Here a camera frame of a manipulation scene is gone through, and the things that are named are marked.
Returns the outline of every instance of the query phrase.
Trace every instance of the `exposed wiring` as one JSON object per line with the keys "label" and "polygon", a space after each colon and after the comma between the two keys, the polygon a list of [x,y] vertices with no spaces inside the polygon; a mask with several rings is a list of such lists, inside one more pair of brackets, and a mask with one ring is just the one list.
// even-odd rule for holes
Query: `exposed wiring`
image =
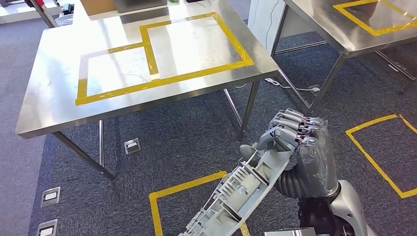
{"label": "exposed wiring", "polygon": [[269,25],[268,30],[267,30],[267,34],[265,36],[265,49],[266,50],[268,50],[268,42],[267,42],[267,39],[268,39],[269,30],[271,29],[271,26],[272,26],[272,14],[273,14],[273,11],[275,10],[275,7],[278,5],[278,2],[279,2],[279,0],[276,1],[274,7],[272,8],[271,14],[269,16],[269,18],[271,20],[271,24]]}
{"label": "exposed wiring", "polygon": [[240,86],[235,86],[235,88],[237,88],[237,89],[240,89],[240,88],[243,88],[243,87],[245,87],[247,84],[244,84],[244,85],[240,85]]}
{"label": "exposed wiring", "polygon": [[[271,84],[273,84],[275,86],[280,86],[283,89],[291,89],[290,86],[282,86],[282,84],[280,84],[278,81],[275,81],[275,80],[273,80],[271,78],[267,78],[267,79],[265,79],[265,81],[266,82],[269,82],[269,83],[271,83]],[[313,88],[296,88],[296,89],[299,90],[299,91],[313,91],[313,92],[320,91],[320,88],[318,88],[318,87],[313,87]]]}
{"label": "exposed wiring", "polygon": [[255,6],[255,14],[254,14],[254,16],[253,16],[252,25],[249,27],[249,29],[251,29],[251,28],[253,27],[253,25],[255,24],[255,20],[256,20],[256,11],[258,10],[258,3],[259,3],[259,1],[260,1],[260,0],[258,0],[258,1],[256,2],[256,6]]}

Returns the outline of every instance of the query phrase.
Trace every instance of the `gray carpet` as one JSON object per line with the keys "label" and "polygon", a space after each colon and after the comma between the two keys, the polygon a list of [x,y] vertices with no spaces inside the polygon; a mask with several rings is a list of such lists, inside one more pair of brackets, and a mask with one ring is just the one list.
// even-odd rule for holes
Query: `gray carpet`
{"label": "gray carpet", "polygon": [[[284,39],[283,44],[314,37],[317,36],[309,33]],[[298,87],[321,84],[336,59],[337,53],[329,45],[276,58]],[[356,188],[369,225],[381,236],[412,235],[416,231],[417,220],[413,215],[417,198],[399,198],[345,131],[390,114],[402,114],[417,127],[416,88],[407,94],[398,93],[405,83],[404,77],[375,54],[347,60],[314,114],[329,120],[338,176]],[[240,111],[245,108],[249,89],[250,86],[230,89]],[[116,175],[113,181],[101,178],[69,149],[47,136],[29,235],[36,234],[40,222],[52,219],[59,220],[60,236],[153,235],[149,193],[220,170],[232,170],[239,159],[239,145],[256,141],[270,118],[286,107],[304,110],[292,91],[262,82],[243,142],[235,138],[236,122],[222,91],[106,120],[106,162]],[[412,142],[415,134],[397,121],[376,130],[372,128],[377,126],[364,129],[355,137],[363,141],[364,147],[392,174],[393,180],[408,190],[417,186],[415,172],[407,167],[413,166],[415,150],[407,148],[411,145],[391,146],[396,142]],[[89,124],[64,132],[97,157],[97,129],[97,124]],[[122,143],[135,137],[139,137],[143,150],[124,154]],[[182,232],[215,185],[214,181],[159,199],[164,235],[176,236]],[[62,188],[60,203],[40,209],[41,192],[56,186]],[[247,225],[252,236],[296,227],[296,201],[272,191],[250,216]]]}
{"label": "gray carpet", "polygon": [[41,19],[0,25],[0,235],[28,235],[45,138],[14,130],[44,29]]}

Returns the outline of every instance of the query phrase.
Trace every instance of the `gray robotic hand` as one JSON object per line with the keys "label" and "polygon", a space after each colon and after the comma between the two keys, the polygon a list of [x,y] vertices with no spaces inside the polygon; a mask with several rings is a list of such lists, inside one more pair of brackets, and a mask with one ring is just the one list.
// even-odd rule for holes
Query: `gray robotic hand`
{"label": "gray robotic hand", "polygon": [[[187,230],[179,236],[230,236],[273,187],[300,202],[308,200],[304,205],[314,203],[315,199],[330,199],[330,224],[342,222],[343,230],[346,226],[348,231],[345,231],[346,236],[375,235],[365,222],[356,191],[347,181],[336,178],[326,121],[305,117],[289,108],[281,110],[258,142],[242,145],[240,152],[240,164],[224,176],[207,203],[186,226]],[[297,159],[297,164],[285,171],[291,157]],[[310,230],[315,232],[315,222],[304,220],[303,223],[301,219],[300,224],[312,227]],[[266,235],[279,233],[268,232]]]}

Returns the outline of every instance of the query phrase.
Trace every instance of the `robotic arm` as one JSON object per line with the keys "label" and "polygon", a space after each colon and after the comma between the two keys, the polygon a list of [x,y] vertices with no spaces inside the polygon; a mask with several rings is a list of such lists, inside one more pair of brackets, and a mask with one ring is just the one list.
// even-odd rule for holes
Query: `robotic arm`
{"label": "robotic arm", "polygon": [[[299,199],[300,227],[310,227],[314,235],[376,236],[354,188],[336,178],[327,121],[281,110],[259,141],[240,146],[240,152],[239,166],[221,180],[179,236],[230,236],[273,187]],[[285,171],[292,156],[297,164]]]}

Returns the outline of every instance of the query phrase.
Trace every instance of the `carpet floor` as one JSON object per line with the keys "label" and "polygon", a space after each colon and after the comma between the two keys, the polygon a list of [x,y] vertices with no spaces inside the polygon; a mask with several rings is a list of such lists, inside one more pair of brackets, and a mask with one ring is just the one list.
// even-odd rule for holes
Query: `carpet floor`
{"label": "carpet floor", "polygon": [[[317,37],[308,33],[286,38],[282,44]],[[414,53],[412,49],[416,46],[403,46],[408,48],[404,53]],[[400,62],[403,58],[387,54]],[[337,57],[329,45],[322,45],[275,59],[297,87],[305,88],[321,84]],[[416,231],[417,220],[412,216],[417,196],[401,199],[345,131],[392,114],[401,114],[417,127],[416,88],[406,94],[398,92],[407,82],[376,54],[349,59],[314,113],[329,120],[338,177],[355,187],[368,224],[381,236],[412,235]],[[249,85],[230,89],[241,112],[249,90]],[[309,92],[303,94],[313,98]],[[46,136],[30,236],[36,234],[39,223],[52,219],[58,219],[60,236],[154,235],[149,206],[151,192],[221,170],[231,171],[239,159],[239,145],[257,141],[269,120],[286,107],[305,111],[291,90],[262,81],[242,142],[236,139],[237,125],[222,91],[105,120],[106,166],[116,175],[113,181],[102,178],[67,147]],[[97,124],[88,124],[64,133],[97,157],[97,131]],[[136,137],[142,150],[126,155],[123,142]],[[417,187],[413,171],[417,156],[412,145],[417,134],[402,119],[364,128],[354,133],[354,137],[401,191]],[[212,181],[158,199],[163,234],[176,236],[183,232],[216,184]],[[40,208],[42,191],[57,186],[61,187],[60,203]],[[295,200],[272,190],[247,220],[250,234],[261,236],[266,231],[297,227],[297,209]]]}

